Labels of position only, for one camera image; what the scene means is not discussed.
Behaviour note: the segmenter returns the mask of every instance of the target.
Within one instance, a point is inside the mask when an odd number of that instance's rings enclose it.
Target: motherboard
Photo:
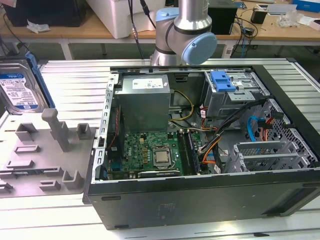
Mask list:
[[[202,145],[198,132],[147,132],[127,133],[121,162],[111,164],[112,171],[150,174],[161,171],[174,176],[189,175],[189,162],[198,171],[198,155],[187,152],[192,145],[194,152]]]

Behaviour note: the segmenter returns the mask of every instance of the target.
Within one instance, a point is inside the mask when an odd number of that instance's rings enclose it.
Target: cpu socket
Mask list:
[[[171,165],[171,150],[168,147],[154,148],[153,165],[157,168],[166,168]]]

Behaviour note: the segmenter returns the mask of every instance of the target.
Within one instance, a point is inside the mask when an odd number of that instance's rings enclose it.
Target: blue box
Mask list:
[[[297,4],[297,10],[320,13],[320,2],[308,0],[293,0],[292,4]]]

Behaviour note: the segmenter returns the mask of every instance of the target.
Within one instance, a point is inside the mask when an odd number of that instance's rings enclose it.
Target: hard drive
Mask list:
[[[0,98],[6,110],[13,115],[42,113],[55,104],[42,78],[35,57],[0,59]]]

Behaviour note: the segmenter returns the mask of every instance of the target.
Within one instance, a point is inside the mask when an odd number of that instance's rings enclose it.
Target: white plastic bag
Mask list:
[[[291,26],[299,26],[298,21],[304,15],[298,13],[297,10],[288,11],[285,15],[280,15],[277,19],[277,23],[280,27],[291,27]]]
[[[30,22],[27,20],[28,25],[26,26],[27,29],[30,31],[34,32],[35,34],[38,34],[39,32],[47,32],[50,31],[49,25],[48,24],[35,24],[33,22]]]

